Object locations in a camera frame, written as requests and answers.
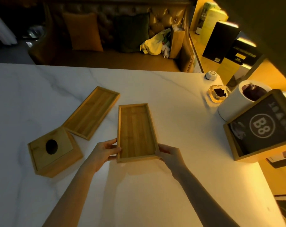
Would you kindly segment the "yellow fabric bag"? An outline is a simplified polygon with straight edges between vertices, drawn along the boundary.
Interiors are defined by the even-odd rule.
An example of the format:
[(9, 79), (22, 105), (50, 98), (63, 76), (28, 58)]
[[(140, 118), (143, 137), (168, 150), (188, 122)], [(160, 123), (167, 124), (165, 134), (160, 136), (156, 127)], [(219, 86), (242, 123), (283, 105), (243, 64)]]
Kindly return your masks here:
[(171, 28), (162, 30), (160, 33), (143, 42), (140, 45), (140, 51), (142, 51), (144, 54), (150, 54), (153, 56), (162, 54), (161, 49), (164, 44), (168, 43), (169, 47), (171, 48), (170, 36)]

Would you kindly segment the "orange cushion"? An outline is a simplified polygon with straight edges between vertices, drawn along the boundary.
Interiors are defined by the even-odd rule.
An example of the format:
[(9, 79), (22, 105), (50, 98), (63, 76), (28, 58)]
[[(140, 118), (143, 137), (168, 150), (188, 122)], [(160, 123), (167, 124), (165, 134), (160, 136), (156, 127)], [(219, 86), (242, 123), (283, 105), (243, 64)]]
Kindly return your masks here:
[(103, 52), (97, 14), (63, 13), (73, 50)]

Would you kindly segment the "person's right hand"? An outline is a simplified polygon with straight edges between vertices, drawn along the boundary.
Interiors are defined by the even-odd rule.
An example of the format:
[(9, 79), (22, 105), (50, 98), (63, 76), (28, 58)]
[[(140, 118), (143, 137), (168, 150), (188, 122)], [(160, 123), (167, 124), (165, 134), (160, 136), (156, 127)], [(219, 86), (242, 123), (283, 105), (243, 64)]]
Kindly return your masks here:
[(166, 161), (163, 161), (168, 169), (171, 171), (172, 176), (179, 181), (184, 172), (188, 170), (179, 148), (169, 145), (158, 144), (159, 151), (168, 153)]

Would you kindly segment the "rectangular bamboo tray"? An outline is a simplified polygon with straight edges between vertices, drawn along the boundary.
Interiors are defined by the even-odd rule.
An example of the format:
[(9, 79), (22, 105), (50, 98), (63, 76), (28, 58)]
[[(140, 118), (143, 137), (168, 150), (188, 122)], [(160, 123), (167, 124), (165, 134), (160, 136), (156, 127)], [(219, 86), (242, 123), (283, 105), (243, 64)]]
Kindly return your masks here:
[(62, 126), (90, 140), (119, 97), (120, 93), (97, 86)]
[(158, 141), (147, 103), (119, 105), (117, 163), (159, 159)]

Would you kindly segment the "dark green cushion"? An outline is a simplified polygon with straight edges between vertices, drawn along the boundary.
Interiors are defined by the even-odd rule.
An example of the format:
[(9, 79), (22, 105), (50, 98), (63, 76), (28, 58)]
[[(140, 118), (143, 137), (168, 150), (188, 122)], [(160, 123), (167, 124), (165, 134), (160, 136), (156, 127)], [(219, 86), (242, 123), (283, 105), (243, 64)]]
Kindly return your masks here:
[(140, 52), (140, 46), (149, 39), (149, 13), (115, 16), (113, 23), (118, 51)]

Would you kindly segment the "black box with yellow label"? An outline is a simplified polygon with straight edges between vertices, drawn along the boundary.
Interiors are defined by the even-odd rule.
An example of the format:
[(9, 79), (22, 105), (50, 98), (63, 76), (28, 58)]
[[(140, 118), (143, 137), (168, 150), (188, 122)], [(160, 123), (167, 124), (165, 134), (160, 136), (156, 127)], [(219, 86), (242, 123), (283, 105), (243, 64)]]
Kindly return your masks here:
[(239, 37), (234, 40), (225, 58), (239, 65), (253, 66), (261, 56), (262, 53), (254, 42)]

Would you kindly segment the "person's right forearm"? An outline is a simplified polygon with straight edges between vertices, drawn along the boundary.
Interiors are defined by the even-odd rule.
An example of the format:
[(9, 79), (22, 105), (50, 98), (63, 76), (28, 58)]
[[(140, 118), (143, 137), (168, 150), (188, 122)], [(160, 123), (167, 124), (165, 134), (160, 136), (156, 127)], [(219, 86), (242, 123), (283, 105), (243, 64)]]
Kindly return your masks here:
[(240, 227), (186, 167), (172, 171), (203, 227)]

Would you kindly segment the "small white plush toy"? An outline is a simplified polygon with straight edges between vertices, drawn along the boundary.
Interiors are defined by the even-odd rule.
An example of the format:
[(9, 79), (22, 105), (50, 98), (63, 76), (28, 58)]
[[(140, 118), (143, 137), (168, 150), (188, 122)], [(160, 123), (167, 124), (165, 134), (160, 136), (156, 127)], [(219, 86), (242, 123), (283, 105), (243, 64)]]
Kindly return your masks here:
[(169, 47), (168, 43), (164, 44), (162, 46), (161, 53), (162, 53), (164, 58), (169, 58), (170, 57), (170, 47)]

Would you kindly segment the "pale yellow box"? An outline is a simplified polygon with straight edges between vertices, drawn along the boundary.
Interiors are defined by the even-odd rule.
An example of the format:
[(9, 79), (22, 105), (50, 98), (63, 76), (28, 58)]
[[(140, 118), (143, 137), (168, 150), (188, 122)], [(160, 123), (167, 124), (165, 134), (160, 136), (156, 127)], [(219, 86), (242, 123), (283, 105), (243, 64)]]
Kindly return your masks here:
[(228, 15), (225, 11), (211, 8), (208, 10), (204, 24), (201, 29), (198, 42), (202, 45), (206, 45), (209, 38), (213, 32), (213, 29), (218, 21), (226, 22), (228, 20)]

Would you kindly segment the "clear plastic bag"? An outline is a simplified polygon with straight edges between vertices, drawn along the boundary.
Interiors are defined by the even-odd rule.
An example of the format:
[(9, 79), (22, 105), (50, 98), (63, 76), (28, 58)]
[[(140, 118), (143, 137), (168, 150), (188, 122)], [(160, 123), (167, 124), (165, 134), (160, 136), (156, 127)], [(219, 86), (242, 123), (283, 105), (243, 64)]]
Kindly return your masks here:
[(27, 34), (31, 39), (39, 39), (45, 34), (45, 26), (33, 25), (27, 29)]

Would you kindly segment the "green and yellow box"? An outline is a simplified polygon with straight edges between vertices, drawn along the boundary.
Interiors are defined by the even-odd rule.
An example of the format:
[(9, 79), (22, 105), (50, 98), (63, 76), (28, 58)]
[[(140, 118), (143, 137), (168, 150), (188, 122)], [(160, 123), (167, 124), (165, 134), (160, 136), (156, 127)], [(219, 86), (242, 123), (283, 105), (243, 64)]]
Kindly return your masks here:
[(195, 34), (200, 35), (203, 24), (205, 22), (207, 13), (210, 9), (216, 9), (216, 10), (221, 10), (221, 8), (217, 5), (217, 3), (214, 2), (205, 2), (200, 14), (200, 17), (198, 19), (198, 24), (197, 24), (197, 29), (195, 31)]

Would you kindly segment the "brown paper bag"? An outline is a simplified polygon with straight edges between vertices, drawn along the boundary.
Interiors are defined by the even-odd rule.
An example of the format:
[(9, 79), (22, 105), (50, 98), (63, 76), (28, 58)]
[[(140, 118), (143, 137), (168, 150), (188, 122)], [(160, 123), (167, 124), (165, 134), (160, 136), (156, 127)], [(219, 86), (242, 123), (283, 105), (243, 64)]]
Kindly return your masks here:
[(185, 29), (181, 26), (174, 25), (171, 30), (170, 59), (176, 59), (179, 57), (184, 37)]

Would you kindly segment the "white curtain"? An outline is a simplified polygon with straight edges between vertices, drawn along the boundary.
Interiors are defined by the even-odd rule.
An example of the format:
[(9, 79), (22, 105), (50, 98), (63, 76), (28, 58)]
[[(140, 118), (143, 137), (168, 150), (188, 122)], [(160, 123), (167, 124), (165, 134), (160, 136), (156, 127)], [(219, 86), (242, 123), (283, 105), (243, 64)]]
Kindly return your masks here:
[(6, 46), (17, 45), (18, 41), (13, 32), (0, 18), (0, 41)]

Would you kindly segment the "wooden framed black sign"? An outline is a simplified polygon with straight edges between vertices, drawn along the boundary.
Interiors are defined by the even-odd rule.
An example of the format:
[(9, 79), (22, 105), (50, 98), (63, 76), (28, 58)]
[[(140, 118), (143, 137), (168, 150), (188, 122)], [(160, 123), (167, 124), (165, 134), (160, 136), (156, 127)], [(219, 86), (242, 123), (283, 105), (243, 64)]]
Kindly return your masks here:
[(286, 97), (273, 89), (224, 124), (235, 161), (286, 166)]

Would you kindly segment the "glass ashtray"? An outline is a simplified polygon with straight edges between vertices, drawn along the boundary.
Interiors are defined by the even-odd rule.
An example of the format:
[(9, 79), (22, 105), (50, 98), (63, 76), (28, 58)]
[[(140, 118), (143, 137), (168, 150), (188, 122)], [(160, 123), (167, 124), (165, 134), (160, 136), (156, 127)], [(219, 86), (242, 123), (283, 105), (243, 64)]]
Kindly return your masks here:
[(208, 93), (210, 99), (212, 100), (212, 102), (214, 102), (214, 103), (222, 103), (228, 97), (227, 96), (227, 97), (217, 98), (216, 94), (214, 92), (215, 88), (222, 88), (222, 89), (224, 89), (227, 92), (228, 96), (231, 93), (230, 89), (227, 86), (225, 86), (225, 85), (212, 85), (212, 86), (210, 86), (208, 91), (207, 91), (207, 93)]

